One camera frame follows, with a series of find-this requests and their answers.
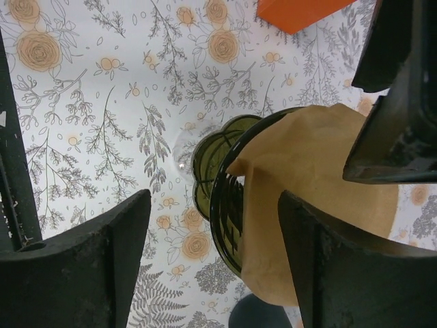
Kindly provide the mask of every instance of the fern leaf drawing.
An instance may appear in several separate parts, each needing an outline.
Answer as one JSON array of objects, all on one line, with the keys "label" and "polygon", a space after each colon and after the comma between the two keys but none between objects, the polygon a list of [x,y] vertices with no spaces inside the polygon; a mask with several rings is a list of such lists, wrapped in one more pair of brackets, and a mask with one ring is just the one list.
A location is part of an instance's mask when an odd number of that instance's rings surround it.
[{"label": "fern leaf drawing", "polygon": [[150,273],[151,264],[139,269],[135,295],[130,311],[130,326],[134,328],[182,328],[180,322],[185,316],[178,311],[188,305],[179,304],[175,299],[184,292],[172,290],[159,281],[163,271]]}]

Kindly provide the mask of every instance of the orange box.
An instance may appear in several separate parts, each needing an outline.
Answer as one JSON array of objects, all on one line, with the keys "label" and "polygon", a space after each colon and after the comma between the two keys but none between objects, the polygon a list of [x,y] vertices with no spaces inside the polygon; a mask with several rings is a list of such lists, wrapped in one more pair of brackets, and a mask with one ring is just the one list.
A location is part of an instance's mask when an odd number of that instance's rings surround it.
[{"label": "orange box", "polygon": [[259,0],[257,15],[294,34],[356,0]]}]

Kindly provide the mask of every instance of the floral wallpaper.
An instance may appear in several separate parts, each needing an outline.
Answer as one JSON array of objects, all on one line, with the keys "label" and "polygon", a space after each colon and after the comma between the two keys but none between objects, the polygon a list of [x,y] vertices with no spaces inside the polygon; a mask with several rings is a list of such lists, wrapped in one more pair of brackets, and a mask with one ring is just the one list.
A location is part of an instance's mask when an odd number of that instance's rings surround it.
[{"label": "floral wallpaper", "polygon": [[[44,237],[153,192],[129,327],[227,327],[249,291],[193,206],[191,152],[240,114],[342,102],[367,115],[377,95],[351,82],[374,3],[291,36],[256,17],[256,0],[2,1]],[[436,217],[434,185],[402,186],[391,238],[437,249]]]}]

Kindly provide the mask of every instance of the brown paper bag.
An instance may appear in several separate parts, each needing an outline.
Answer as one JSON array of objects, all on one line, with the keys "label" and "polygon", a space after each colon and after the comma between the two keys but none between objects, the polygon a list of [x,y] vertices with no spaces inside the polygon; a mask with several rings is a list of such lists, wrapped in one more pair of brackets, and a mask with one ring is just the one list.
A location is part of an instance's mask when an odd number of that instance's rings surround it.
[{"label": "brown paper bag", "polygon": [[364,121],[364,116],[341,104],[305,107],[254,137],[229,166],[227,173],[245,177],[238,248],[241,278],[263,301],[298,305],[277,212],[285,189],[356,227],[389,236],[397,209],[397,185],[342,179],[346,158]]}]

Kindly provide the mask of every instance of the white sticker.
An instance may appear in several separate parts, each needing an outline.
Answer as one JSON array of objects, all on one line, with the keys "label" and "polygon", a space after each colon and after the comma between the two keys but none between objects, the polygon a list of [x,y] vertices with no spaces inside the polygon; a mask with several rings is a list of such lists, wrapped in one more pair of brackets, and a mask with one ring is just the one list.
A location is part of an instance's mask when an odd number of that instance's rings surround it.
[{"label": "white sticker", "polygon": [[6,112],[0,114],[0,126],[6,126]]}]

